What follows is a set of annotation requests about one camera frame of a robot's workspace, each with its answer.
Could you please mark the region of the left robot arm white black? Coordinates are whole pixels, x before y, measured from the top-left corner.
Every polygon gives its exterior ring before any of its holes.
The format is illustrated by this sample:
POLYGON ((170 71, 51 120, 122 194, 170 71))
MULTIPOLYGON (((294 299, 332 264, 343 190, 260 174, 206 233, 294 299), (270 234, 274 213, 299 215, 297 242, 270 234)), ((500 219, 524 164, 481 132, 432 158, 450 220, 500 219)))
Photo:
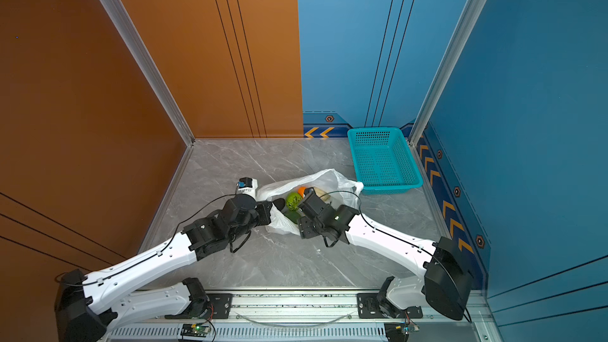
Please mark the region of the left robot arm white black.
POLYGON ((55 300, 61 341, 98 341, 112 329, 152 318, 199 318, 211 310, 196 278, 160 290, 152 281, 225 249, 238 251, 237 239, 271 223, 274 204, 248 194, 231 195, 223 208, 198 218, 160 245, 107 269, 63 274, 55 300))

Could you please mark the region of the white plastic bag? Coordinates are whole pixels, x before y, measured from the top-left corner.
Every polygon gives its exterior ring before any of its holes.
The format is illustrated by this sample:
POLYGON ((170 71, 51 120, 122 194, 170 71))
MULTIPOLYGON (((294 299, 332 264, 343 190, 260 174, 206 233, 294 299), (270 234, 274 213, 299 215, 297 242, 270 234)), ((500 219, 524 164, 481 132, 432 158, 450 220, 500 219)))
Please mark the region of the white plastic bag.
MULTIPOLYGON (((262 186, 256 191, 258 200, 273 201, 278 198, 287 198, 287 194, 294 193, 301 187, 319 188, 325 193, 328 200, 335 204, 345 204, 349 207, 358 207, 358 199, 364 184, 359 181, 350 180, 335 169, 323 169, 315 174, 290 180, 277 181, 262 186)), ((271 223, 265 227, 266 231, 273 234, 300 236, 299 228, 286 215, 279 210, 271 210, 271 223)))

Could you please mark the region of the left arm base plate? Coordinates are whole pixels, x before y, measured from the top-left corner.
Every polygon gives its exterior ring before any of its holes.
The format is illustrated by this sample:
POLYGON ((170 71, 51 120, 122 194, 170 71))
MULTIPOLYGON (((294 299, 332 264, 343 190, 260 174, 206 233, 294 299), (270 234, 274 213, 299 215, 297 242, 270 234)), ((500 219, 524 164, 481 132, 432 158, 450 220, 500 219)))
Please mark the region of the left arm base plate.
POLYGON ((192 301, 184 311, 176 315, 166 315, 165 319, 226 320, 230 316, 233 298, 231 293, 211 293, 207 300, 192 301))

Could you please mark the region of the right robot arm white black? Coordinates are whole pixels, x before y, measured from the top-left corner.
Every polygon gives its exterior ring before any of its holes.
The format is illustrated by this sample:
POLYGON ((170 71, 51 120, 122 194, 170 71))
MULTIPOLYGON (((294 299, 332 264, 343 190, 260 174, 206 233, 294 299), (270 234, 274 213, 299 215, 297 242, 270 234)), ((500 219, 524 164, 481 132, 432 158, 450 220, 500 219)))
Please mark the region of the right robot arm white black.
POLYGON ((457 243, 449 237, 434 242, 413 237, 375 222, 359 207, 333 207, 330 195, 318 196, 306 188, 298 207, 303 239, 322 237, 332 248, 340 242, 365 248, 394 261, 411 272, 405 279, 388 277, 376 295, 380 313, 388 318, 408 318, 410 307, 427 305, 453 321, 471 319, 467 304, 473 272, 457 243))

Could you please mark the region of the teal plastic basket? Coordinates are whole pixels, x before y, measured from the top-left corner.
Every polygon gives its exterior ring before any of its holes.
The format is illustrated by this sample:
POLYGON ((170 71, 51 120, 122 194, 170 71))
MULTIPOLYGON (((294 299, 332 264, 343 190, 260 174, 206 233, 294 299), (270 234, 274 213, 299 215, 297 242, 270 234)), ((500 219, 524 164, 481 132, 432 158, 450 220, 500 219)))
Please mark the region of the teal plastic basket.
POLYGON ((348 131, 356 178, 364 195, 406 193, 423 185, 421 173, 399 128, 353 128, 348 131))

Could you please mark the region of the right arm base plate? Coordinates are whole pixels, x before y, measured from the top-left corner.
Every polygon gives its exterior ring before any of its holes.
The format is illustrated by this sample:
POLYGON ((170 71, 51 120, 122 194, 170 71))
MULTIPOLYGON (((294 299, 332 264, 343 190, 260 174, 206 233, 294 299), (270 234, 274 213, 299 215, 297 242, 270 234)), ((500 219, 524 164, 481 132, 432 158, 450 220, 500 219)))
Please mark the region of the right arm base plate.
POLYGON ((358 317, 360 319, 392 318, 392 319, 421 319, 424 317, 421 307, 408 307, 400 310, 388 300, 378 300, 373 293, 356 295, 358 317))

